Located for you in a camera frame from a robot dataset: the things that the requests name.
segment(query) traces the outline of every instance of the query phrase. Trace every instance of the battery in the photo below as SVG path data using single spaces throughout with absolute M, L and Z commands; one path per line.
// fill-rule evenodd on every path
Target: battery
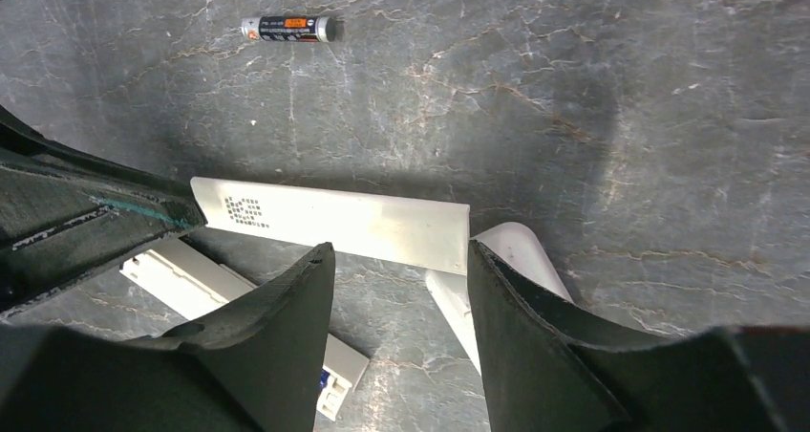
M 337 25 L 331 16 L 262 16 L 243 19 L 242 34 L 251 40 L 332 42 Z

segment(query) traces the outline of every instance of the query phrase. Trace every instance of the concrete floor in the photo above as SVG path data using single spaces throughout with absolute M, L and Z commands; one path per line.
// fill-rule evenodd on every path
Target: concrete floor
M 245 41 L 330 13 L 343 41 Z M 807 0 L 0 0 L 0 102 L 47 137 L 201 175 L 457 201 L 532 227 L 578 303 L 683 335 L 810 319 Z M 299 247 L 203 230 L 265 281 Z M 332 330 L 373 359 L 319 430 L 486 430 L 421 271 L 341 256 Z M 179 322 L 111 272 L 17 316 Z

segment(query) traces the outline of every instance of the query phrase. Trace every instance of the white device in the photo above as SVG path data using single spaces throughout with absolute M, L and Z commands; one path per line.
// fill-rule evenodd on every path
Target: white device
M 469 205 L 203 177 L 191 188 L 212 228 L 467 274 Z
M 573 301 L 543 246 L 529 227 L 507 222 L 484 231 L 475 239 L 492 249 L 506 264 L 530 281 L 567 301 Z M 476 330 L 473 327 L 470 295 L 467 293 L 467 276 L 427 270 L 425 285 L 456 334 L 461 347 L 480 373 Z
M 217 265 L 183 241 L 164 241 L 127 260 L 121 273 L 186 319 L 211 313 L 256 288 L 225 265 Z M 317 410 L 332 421 L 369 365 L 367 357 L 327 336 Z

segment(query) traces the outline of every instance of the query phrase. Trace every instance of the teal mark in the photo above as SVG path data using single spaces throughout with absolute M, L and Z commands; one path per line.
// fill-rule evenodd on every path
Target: teal mark
M 141 207 L 139 205 L 132 205 L 130 203 L 124 203 L 123 201 L 116 201 L 116 200 L 109 200 L 107 198 L 95 198 L 91 197 L 95 203 L 100 205 L 108 205 L 111 207 L 115 207 L 118 209 L 129 210 L 130 212 L 136 212 L 141 215 L 145 215 L 147 217 L 152 217 L 153 219 L 162 220 L 164 222 L 168 222 L 172 225 L 181 228 L 191 228 L 192 225 L 185 221 L 185 219 L 173 219 L 166 214 L 162 214 L 157 212 L 155 209 L 150 209 L 149 207 Z

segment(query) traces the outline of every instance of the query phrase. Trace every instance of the orange battery label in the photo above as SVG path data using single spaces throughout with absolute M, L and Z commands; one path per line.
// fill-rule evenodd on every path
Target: orange battery label
M 304 18 L 290 18 L 284 20 L 285 28 L 305 28 L 306 26 L 307 20 Z

